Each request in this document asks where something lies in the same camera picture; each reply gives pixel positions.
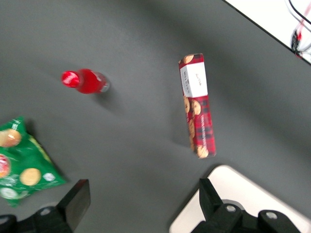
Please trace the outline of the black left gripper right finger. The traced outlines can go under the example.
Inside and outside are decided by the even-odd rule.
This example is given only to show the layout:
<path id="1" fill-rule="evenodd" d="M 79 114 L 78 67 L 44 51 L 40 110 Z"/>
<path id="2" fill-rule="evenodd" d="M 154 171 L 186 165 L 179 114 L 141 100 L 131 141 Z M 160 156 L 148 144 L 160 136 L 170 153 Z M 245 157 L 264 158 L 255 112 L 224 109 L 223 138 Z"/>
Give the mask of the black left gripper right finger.
<path id="1" fill-rule="evenodd" d="M 261 210 L 252 216 L 235 204 L 224 203 L 208 178 L 199 181 L 199 203 L 204 221 L 193 233 L 298 233 L 300 230 L 283 213 Z"/>

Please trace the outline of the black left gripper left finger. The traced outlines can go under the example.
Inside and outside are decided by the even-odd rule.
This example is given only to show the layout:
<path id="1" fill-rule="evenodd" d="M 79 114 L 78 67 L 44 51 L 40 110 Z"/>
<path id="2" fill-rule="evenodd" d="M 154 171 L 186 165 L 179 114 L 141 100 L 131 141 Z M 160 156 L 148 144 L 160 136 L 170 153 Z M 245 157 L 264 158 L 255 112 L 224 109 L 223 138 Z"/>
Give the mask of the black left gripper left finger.
<path id="1" fill-rule="evenodd" d="M 15 215 L 0 216 L 2 233 L 72 233 L 90 206 L 88 179 L 80 179 L 56 206 L 39 209 L 18 221 Z"/>

